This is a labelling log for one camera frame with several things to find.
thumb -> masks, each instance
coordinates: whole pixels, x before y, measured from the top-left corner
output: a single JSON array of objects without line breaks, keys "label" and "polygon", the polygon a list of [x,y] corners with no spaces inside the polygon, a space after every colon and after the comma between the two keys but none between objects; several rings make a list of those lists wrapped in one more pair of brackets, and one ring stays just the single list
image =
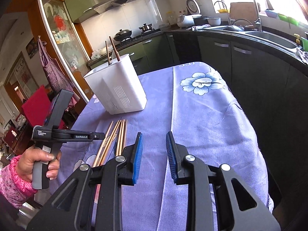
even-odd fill
[{"label": "thumb", "polygon": [[50,161],[54,159],[54,155],[46,151],[43,151],[40,148],[29,148],[27,149],[27,160],[30,163],[35,161]]}]

gas stove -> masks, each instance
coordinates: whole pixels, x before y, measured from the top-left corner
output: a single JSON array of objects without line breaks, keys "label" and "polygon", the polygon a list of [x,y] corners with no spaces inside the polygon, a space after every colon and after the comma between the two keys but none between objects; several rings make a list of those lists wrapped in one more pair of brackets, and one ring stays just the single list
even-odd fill
[{"label": "gas stove", "polygon": [[136,37],[130,37],[130,38],[127,38],[127,39],[121,41],[120,43],[118,43],[118,44],[116,45],[116,48],[125,46],[125,45],[127,45],[128,43],[130,43],[130,42],[133,42],[133,41],[136,41],[136,40],[140,40],[140,39],[142,39],[143,37],[147,37],[147,36],[156,34],[156,33],[158,33],[158,32],[161,32],[161,30],[160,30],[160,29],[152,29],[152,30],[148,30],[148,31],[146,31],[146,32],[142,32],[141,35],[138,35],[138,36],[136,36]]}]

white appliance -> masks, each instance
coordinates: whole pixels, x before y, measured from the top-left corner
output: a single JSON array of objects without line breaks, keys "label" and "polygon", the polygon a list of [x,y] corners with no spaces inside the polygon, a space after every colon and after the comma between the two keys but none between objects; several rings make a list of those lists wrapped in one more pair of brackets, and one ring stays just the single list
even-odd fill
[{"label": "white appliance", "polygon": [[110,62],[84,76],[96,97],[111,115],[143,110],[147,98],[129,55]]},{"label": "white appliance", "polygon": [[200,17],[200,8],[199,5],[195,0],[186,0],[186,6],[191,15],[189,16],[184,16],[184,15],[179,15],[177,19],[177,25],[181,28],[187,28],[194,26],[193,18],[194,17]]}]

blue flower print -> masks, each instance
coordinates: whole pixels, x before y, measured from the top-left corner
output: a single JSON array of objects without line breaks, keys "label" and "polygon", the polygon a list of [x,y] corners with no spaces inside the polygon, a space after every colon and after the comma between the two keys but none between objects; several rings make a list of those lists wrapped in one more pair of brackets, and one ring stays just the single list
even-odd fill
[{"label": "blue flower print", "polygon": [[221,89],[224,87],[219,81],[220,75],[217,71],[201,73],[197,72],[181,81],[183,90],[187,92],[193,91],[197,95],[204,95],[209,92],[210,89]]}]

checkered apron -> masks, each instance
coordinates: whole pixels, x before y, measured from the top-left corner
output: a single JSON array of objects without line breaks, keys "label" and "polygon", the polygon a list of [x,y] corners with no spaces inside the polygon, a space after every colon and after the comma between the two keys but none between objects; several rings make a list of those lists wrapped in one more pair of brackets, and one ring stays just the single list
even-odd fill
[{"label": "checkered apron", "polygon": [[[45,41],[41,41],[40,38],[41,36],[38,36],[39,55],[41,57],[41,63],[50,87],[55,92],[59,92],[61,89],[66,89],[73,92],[74,84],[62,72],[58,61],[55,58],[51,58],[47,53],[45,47],[47,43]],[[68,104],[68,107],[72,108],[76,103],[77,101],[73,96]]]}]

